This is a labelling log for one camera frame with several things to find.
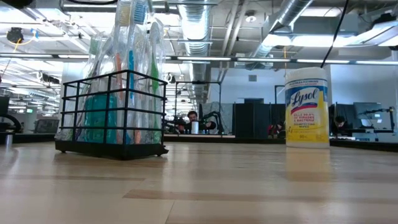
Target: fluorescent light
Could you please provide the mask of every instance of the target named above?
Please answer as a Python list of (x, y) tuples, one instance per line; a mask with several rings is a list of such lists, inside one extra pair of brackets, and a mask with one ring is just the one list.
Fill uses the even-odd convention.
[(398, 65), (398, 62), (387, 61), (356, 61), (358, 65)]
[(283, 36), (283, 35), (275, 35), (275, 34), (269, 34), (263, 41), (262, 41), (263, 46), (289, 46), (292, 45), (292, 41), (290, 37)]
[[(297, 60), (298, 63), (322, 63), (323, 60), (319, 60), (319, 59), (298, 59)], [(349, 60), (326, 60), (325, 63), (349, 63)]]
[(210, 64), (210, 62), (204, 62), (204, 61), (183, 61), (182, 63), (185, 63), (185, 64), (187, 64), (187, 63), (204, 63), (204, 64)]
[(300, 62), (300, 63), (322, 63), (323, 60), (317, 60), (317, 59), (298, 59), (297, 62)]
[(349, 63), (349, 60), (326, 60), (326, 63)]
[(177, 57), (177, 60), (230, 61), (229, 57)]
[(398, 36), (395, 36), (381, 44), (379, 44), (379, 46), (381, 47), (390, 47), (390, 46), (396, 46), (398, 45)]
[(8, 109), (26, 109), (26, 106), (9, 106)]
[(12, 84), (12, 85), (17, 85), (16, 82), (13, 82), (13, 81), (11, 81), (11, 80), (2, 79), (2, 82), (3, 82), (3, 83)]
[[(292, 45), (297, 47), (330, 47), (332, 43), (331, 35), (298, 35), (292, 41)], [(333, 46), (344, 47), (347, 44), (348, 38), (338, 36)]]
[(213, 41), (205, 41), (205, 40), (178, 40), (178, 44), (212, 44)]
[(1, 53), (0, 57), (13, 57), (13, 58), (52, 58), (49, 54), (9, 54)]
[(284, 58), (237, 58), (239, 62), (290, 62)]
[(255, 17), (255, 16), (248, 16), (247, 18), (246, 18), (246, 22), (254, 22), (254, 21), (256, 21), (257, 20), (257, 18)]
[(46, 105), (50, 105), (50, 106), (59, 106), (58, 104), (56, 104), (56, 103), (49, 103), (49, 102), (44, 102)]
[(87, 4), (64, 4), (64, 7), (100, 7), (100, 8), (116, 8), (117, 5), (87, 5)]
[(60, 58), (88, 59), (88, 55), (58, 55)]

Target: black monitor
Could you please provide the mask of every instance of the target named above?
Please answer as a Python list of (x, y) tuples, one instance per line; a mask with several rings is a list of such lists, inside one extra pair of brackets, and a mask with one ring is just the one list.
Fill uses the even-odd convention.
[(354, 103), (356, 118), (381, 119), (381, 103)]
[(0, 114), (8, 114), (8, 105), (10, 98), (8, 96), (0, 96)]

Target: desk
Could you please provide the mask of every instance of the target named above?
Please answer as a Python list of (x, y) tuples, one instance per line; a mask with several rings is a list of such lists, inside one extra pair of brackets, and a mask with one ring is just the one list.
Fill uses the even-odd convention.
[(180, 138), (235, 138), (235, 135), (219, 134), (164, 134), (165, 137), (180, 137)]

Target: yellow label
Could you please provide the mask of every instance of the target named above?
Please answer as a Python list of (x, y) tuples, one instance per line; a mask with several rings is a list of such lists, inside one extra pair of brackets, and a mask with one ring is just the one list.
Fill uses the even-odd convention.
[(285, 87), (286, 141), (329, 143), (327, 81), (308, 78)]

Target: black cable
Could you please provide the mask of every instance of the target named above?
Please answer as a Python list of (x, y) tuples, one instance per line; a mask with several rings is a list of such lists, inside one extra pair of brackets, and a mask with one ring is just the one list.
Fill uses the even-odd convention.
[(335, 41), (337, 39), (337, 35), (338, 35), (338, 32), (340, 31), (341, 23), (343, 22), (344, 15), (346, 14), (346, 11), (347, 11), (347, 8), (348, 8), (348, 2), (349, 2), (349, 0), (346, 0), (346, 4), (344, 5), (343, 12), (341, 13), (341, 18), (340, 18), (340, 21), (339, 21), (339, 23), (337, 25), (337, 29), (336, 29), (335, 35), (333, 36), (333, 42), (331, 43), (331, 46), (330, 46), (330, 48), (328, 50), (328, 53), (325, 55), (325, 58), (323, 59), (323, 62), (321, 64), (321, 68), (323, 68), (323, 66), (325, 65), (326, 59), (329, 57), (329, 54), (330, 54), (331, 50), (333, 49), (333, 44), (335, 43)]
[(75, 4), (86, 4), (86, 5), (92, 5), (92, 6), (104, 6), (108, 4), (115, 4), (118, 3), (118, 0), (113, 0), (113, 1), (106, 1), (106, 2), (98, 2), (98, 1), (77, 1), (77, 0), (67, 0)]

